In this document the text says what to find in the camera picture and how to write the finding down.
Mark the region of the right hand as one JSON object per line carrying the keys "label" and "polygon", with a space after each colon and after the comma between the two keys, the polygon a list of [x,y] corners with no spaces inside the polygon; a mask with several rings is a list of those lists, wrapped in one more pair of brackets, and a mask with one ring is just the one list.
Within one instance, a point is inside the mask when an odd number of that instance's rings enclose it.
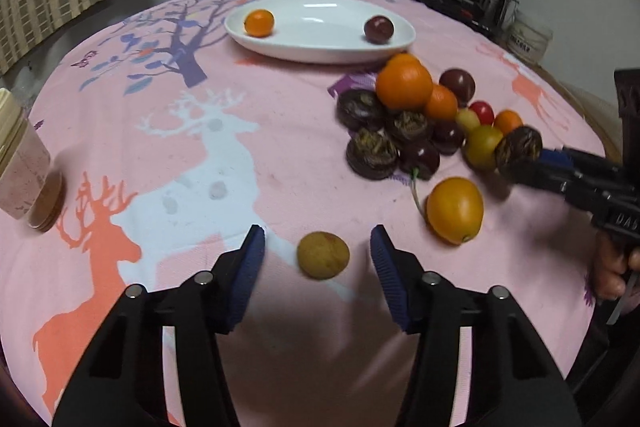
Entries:
{"label": "right hand", "polygon": [[624,295],[627,270],[639,270],[639,251],[626,256],[614,244],[611,236],[597,231],[596,250],[591,263],[591,288],[600,300],[614,300]]}

